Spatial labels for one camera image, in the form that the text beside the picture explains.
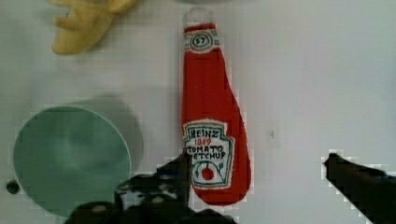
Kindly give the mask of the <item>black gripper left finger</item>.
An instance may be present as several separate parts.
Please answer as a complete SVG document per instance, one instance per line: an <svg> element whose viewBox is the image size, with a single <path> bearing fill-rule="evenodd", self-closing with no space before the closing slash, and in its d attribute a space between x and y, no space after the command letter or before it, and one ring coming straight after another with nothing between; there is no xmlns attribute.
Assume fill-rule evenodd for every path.
<svg viewBox="0 0 396 224"><path fill-rule="evenodd" d="M64 224L237 224L212 209L189 208L191 156L184 152L155 173L135 175L114 190L114 201L78 206Z"/></svg>

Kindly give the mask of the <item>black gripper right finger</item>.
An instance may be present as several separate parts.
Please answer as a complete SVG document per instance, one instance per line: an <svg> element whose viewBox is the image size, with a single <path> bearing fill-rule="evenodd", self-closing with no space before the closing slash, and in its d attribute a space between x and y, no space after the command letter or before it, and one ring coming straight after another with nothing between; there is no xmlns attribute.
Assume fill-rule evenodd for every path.
<svg viewBox="0 0 396 224"><path fill-rule="evenodd" d="M330 153L326 179L373 224L395 224L395 177Z"/></svg>

